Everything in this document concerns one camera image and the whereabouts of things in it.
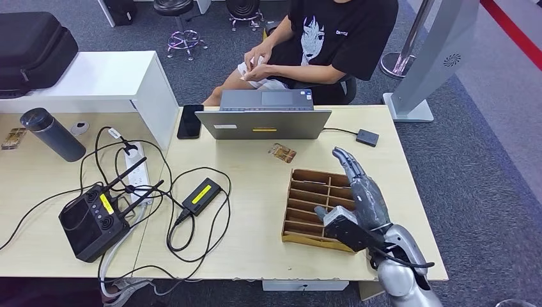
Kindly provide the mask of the person's left hand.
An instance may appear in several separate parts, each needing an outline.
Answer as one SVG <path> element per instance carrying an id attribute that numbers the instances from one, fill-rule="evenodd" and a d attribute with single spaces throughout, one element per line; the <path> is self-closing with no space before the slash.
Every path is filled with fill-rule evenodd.
<path id="1" fill-rule="evenodd" d="M 247 82 L 259 82 L 273 73 L 272 65 L 260 64 L 252 70 L 245 72 L 241 79 Z"/>

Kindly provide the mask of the person's right hand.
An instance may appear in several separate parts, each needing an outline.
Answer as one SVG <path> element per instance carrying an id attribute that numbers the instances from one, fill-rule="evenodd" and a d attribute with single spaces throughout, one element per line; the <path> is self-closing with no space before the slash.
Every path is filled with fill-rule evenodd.
<path id="1" fill-rule="evenodd" d="M 272 42 L 264 41 L 246 52 L 244 55 L 244 62 L 248 71 L 250 72 L 259 64 L 267 64 L 272 54 L 273 47 L 274 45 Z"/>

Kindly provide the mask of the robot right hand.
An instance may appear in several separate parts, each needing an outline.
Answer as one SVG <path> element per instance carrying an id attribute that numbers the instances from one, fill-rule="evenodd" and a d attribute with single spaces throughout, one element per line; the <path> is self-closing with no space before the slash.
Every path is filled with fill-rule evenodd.
<path id="1" fill-rule="evenodd" d="M 392 223 L 380 188 L 352 154 L 335 147 L 332 155 L 338 159 L 348 177 L 355 203 L 355 210 L 352 213 L 358 225 L 373 233 L 384 235 Z"/>

